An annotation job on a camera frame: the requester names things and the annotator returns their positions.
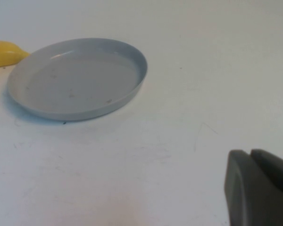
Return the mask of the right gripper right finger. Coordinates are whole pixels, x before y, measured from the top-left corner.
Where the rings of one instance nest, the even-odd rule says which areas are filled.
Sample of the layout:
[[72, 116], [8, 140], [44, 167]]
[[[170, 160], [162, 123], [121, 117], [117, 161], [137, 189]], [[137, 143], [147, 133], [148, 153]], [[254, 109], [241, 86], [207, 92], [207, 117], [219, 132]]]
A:
[[252, 150], [250, 155], [276, 186], [283, 186], [283, 159], [261, 149]]

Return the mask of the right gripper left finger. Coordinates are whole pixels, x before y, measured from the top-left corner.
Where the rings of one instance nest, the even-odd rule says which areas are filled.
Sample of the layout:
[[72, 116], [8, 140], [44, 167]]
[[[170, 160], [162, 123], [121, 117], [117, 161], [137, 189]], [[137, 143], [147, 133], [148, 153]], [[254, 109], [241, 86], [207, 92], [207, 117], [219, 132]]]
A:
[[243, 150], [228, 154], [225, 197], [232, 226], [283, 226], [283, 186]]

